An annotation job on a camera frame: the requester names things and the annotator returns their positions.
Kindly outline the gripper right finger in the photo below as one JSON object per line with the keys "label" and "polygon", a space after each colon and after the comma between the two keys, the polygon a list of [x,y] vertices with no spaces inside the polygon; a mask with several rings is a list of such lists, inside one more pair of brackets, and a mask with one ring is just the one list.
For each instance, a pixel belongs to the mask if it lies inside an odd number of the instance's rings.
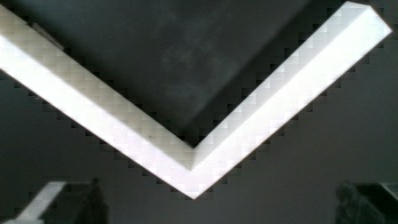
{"label": "gripper right finger", "polygon": [[398,224],[398,183],[350,183],[336,189],[334,224]]}

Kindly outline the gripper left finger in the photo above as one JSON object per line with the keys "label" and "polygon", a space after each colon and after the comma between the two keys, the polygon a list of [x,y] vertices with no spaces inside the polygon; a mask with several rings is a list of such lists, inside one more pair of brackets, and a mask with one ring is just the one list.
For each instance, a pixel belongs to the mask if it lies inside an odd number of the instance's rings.
{"label": "gripper left finger", "polygon": [[21,224],[108,224],[100,180],[46,183],[18,217]]}

